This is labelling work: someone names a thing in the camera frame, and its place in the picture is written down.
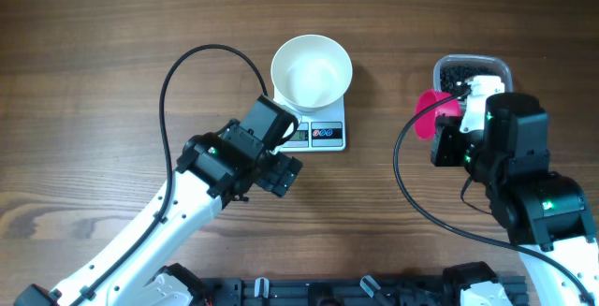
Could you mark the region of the pink measuring scoop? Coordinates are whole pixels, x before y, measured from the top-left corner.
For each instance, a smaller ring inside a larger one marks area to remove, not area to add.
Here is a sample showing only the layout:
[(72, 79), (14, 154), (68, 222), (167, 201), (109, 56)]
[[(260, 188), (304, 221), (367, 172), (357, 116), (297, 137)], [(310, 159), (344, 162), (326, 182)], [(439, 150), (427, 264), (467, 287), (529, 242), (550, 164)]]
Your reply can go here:
[[(422, 93), (419, 97), (418, 101), (416, 102), (414, 114), (419, 114), (425, 108), (436, 102), (449, 98), (450, 96), (450, 93), (429, 89)], [(447, 103), (444, 103), (443, 105), (436, 107), (435, 109), (430, 110), (420, 117), (414, 124), (417, 137), (422, 140), (432, 140), (436, 133), (436, 118), (443, 115), (449, 117), (460, 117), (459, 101), (457, 99), (453, 99)]]

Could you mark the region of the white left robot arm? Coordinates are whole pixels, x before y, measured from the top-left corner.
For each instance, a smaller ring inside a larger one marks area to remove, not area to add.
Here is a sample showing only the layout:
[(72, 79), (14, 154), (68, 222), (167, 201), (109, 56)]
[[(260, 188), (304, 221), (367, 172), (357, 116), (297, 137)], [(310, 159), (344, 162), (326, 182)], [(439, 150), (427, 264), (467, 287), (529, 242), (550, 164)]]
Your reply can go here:
[(52, 289), (30, 284), (18, 305), (140, 305), (175, 301), (153, 276), (198, 229), (257, 185), (285, 195), (302, 163), (279, 148), (299, 128), (297, 114), (260, 96), (243, 120), (191, 137), (149, 204), (86, 266)]

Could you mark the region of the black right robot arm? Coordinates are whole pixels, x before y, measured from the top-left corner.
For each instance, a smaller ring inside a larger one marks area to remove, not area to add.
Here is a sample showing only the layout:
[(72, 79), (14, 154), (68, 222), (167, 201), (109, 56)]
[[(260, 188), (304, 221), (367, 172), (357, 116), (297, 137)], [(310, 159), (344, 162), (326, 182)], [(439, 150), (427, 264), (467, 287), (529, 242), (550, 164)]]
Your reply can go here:
[(591, 206), (572, 178), (550, 170), (548, 114), (532, 95), (489, 96), (475, 115), (446, 99), (430, 115), (431, 161), (462, 166), (484, 185), (490, 213), (517, 247), (544, 305), (598, 302), (598, 239)]

